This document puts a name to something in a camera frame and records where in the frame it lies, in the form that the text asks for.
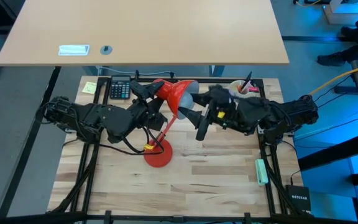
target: yellow cable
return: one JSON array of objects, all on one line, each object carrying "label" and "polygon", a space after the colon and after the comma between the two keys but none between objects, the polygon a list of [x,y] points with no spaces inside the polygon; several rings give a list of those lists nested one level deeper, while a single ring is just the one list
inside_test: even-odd
[{"label": "yellow cable", "polygon": [[345,77],[345,76],[348,75],[348,74],[352,74],[352,73],[354,73],[354,72],[358,72],[358,68],[357,68],[357,69],[353,69],[353,70],[348,71],[348,72],[345,72],[345,73],[343,73],[343,74],[341,74],[341,75],[338,75],[337,77],[333,78],[332,80],[330,80],[330,81],[324,83],[324,84],[323,84],[322,86],[320,86],[319,88],[317,88],[317,89],[313,90],[312,92],[310,92],[309,95],[313,95],[313,94],[317,93],[319,90],[321,90],[322,88],[328,86],[328,85],[331,84],[332,82],[335,82],[336,80],[338,80],[338,79],[340,79],[340,78],[342,78],[342,77]]},{"label": "yellow cable", "polygon": [[302,4],[300,4],[298,1],[296,2],[296,4],[299,5],[299,6],[301,6],[301,7],[310,7],[310,6],[312,6],[312,5],[314,5],[314,4],[317,4],[317,3],[319,3],[319,2],[321,2],[321,0],[315,1],[315,2],[311,3],[311,4],[308,5],[308,6],[302,5]]}]

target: pen holder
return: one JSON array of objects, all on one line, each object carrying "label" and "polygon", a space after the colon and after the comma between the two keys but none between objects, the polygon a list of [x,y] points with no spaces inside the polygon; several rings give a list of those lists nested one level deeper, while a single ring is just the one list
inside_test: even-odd
[{"label": "pen holder", "polygon": [[232,83],[230,83],[228,89],[231,90],[232,94],[238,98],[248,98],[250,97],[250,95],[247,95],[247,93],[249,92],[248,89],[252,88],[253,86],[251,85],[251,83],[249,82],[246,87],[243,89],[242,92],[239,91],[239,88],[241,88],[241,86],[245,83],[244,80],[236,80]]}]

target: yellow sticky note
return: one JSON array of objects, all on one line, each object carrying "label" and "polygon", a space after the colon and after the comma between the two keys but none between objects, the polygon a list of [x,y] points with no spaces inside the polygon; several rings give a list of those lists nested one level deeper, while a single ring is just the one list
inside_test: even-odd
[{"label": "yellow sticky note", "polygon": [[86,82],[84,89],[82,90],[83,93],[94,94],[96,91],[96,83]]}]

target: pen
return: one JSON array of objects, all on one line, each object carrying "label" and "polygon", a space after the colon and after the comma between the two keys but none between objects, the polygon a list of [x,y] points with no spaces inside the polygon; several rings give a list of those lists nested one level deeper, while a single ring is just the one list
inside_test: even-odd
[{"label": "pen", "polygon": [[248,74],[246,81],[244,82],[244,84],[242,84],[240,90],[242,90],[244,87],[246,87],[246,85],[251,81],[251,75],[252,75],[252,71]]}]

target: lamp base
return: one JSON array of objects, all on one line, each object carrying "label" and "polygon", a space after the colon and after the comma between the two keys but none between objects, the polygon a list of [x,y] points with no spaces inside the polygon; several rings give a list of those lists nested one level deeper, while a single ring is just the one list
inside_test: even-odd
[{"label": "lamp base", "polygon": [[[163,167],[167,165],[171,159],[172,159],[172,147],[171,144],[167,140],[163,140],[161,142],[162,147],[164,148],[164,152],[157,155],[144,155],[144,160],[148,165],[152,167]],[[151,153],[151,152],[161,152],[162,149],[160,146],[156,145],[153,150],[147,150],[145,153]]]}]

